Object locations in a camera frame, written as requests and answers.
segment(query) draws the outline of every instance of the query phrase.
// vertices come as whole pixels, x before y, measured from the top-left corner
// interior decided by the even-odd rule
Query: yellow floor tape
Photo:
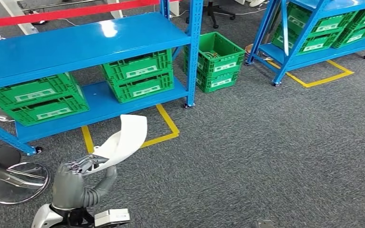
[[[158,137],[158,138],[155,138],[155,139],[148,140],[148,141],[143,143],[141,148],[144,148],[146,146],[150,146],[150,145],[153,145],[153,144],[156,144],[156,143],[164,142],[166,140],[169,140],[169,139],[172,139],[172,138],[175,138],[175,137],[179,136],[180,130],[178,130],[177,126],[174,124],[173,120],[170,118],[170,116],[168,115],[168,113],[166,112],[164,107],[161,104],[157,104],[156,108],[159,111],[160,115],[163,117],[166,124],[169,126],[172,133],[161,136],[161,137]],[[85,139],[87,152],[88,153],[93,153],[94,152],[94,148],[93,148],[94,144],[93,144],[92,136],[90,135],[89,127],[88,126],[83,126],[83,127],[81,127],[81,129],[82,129],[83,138]]]
[[[94,152],[94,145],[92,136],[90,135],[89,127],[88,126],[82,126],[80,129],[82,129],[83,138],[85,139],[85,144],[87,148],[88,153]]]
[[[338,63],[336,63],[332,60],[327,60],[327,62],[329,64],[335,66],[336,68],[342,70],[343,72],[338,74],[338,75],[334,75],[334,76],[331,76],[331,77],[328,77],[328,78],[325,78],[325,79],[321,79],[321,80],[318,80],[318,81],[315,81],[315,82],[310,82],[310,83],[303,82],[298,77],[294,76],[293,74],[291,74],[289,72],[286,72],[286,75],[291,77],[293,80],[297,81],[298,83],[300,83],[302,86],[304,86],[306,88],[309,88],[309,87],[312,87],[312,86],[316,86],[316,85],[324,84],[324,83],[327,83],[327,82],[331,82],[331,81],[337,80],[339,78],[342,78],[342,77],[345,77],[345,76],[348,76],[348,75],[351,75],[351,74],[354,73],[353,71],[350,71],[350,70],[346,69],[345,67],[339,65]],[[280,69],[280,66],[278,66],[277,64],[272,62],[272,60],[268,60],[268,63],[270,63],[274,67]]]

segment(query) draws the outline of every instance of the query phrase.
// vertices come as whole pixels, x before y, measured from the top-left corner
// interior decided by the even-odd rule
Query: chair leg
[[[213,28],[215,29],[217,29],[217,28],[219,28],[219,25],[216,23],[216,18],[215,18],[215,14],[213,13],[213,10],[214,10],[215,8],[213,7],[213,2],[209,2],[208,3],[208,15],[212,18],[212,21],[213,21]]]
[[[225,10],[222,10],[220,8],[213,8],[213,11],[217,12],[217,13],[224,13],[224,14],[227,14],[227,15],[230,15],[230,20],[234,20],[236,19],[236,14],[234,13],[231,13],[231,12],[228,12],[228,11],[225,11]]]

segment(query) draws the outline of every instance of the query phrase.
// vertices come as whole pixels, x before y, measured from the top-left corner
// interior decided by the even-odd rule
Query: robotic hand
[[[87,208],[98,204],[110,190],[117,176],[115,165],[142,146],[147,135],[146,121],[144,116],[121,115],[121,130],[95,147],[93,154],[61,164],[52,187],[53,201],[40,207],[32,228],[109,228],[130,222],[128,209],[111,209],[93,217]],[[106,170],[104,178],[93,189],[86,189],[83,177],[100,170]]]

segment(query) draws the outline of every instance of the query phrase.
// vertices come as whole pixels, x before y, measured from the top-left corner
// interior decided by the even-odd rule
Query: red barrier rope
[[[126,1],[120,3],[99,5],[99,6],[87,6],[75,9],[56,10],[53,12],[29,14],[25,16],[5,17],[5,18],[0,18],[0,27],[23,24],[23,23],[31,23],[42,20],[55,20],[59,18],[80,17],[85,15],[106,13],[124,9],[127,10],[127,9],[157,5],[157,4],[159,4],[159,0],[133,0],[133,1]]]

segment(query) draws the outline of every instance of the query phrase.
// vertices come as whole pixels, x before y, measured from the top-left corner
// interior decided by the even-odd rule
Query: blue shelf board
[[[188,96],[185,87],[176,78],[174,78],[174,89],[172,90],[123,104],[118,103],[105,81],[87,85],[83,87],[83,92],[90,106],[89,111],[27,127],[16,122],[18,140],[22,143],[27,143],[84,125],[117,117],[121,114],[131,113],[156,104]]]
[[[261,45],[259,48],[261,51],[265,52],[268,56],[273,58],[279,64],[282,64],[284,62],[285,54],[284,51],[279,47],[269,43]],[[288,66],[288,71],[298,69],[301,67],[306,67],[311,64],[320,63],[329,59],[338,58],[362,50],[365,50],[365,39],[344,46],[339,49],[330,47],[328,49],[321,50],[318,52],[295,56],[294,59],[291,61],[290,65]]]
[[[290,2],[313,11],[320,0],[290,0]],[[330,0],[318,17],[324,18],[362,9],[365,9],[365,0]]]
[[[0,87],[189,44],[159,12],[0,41]]]

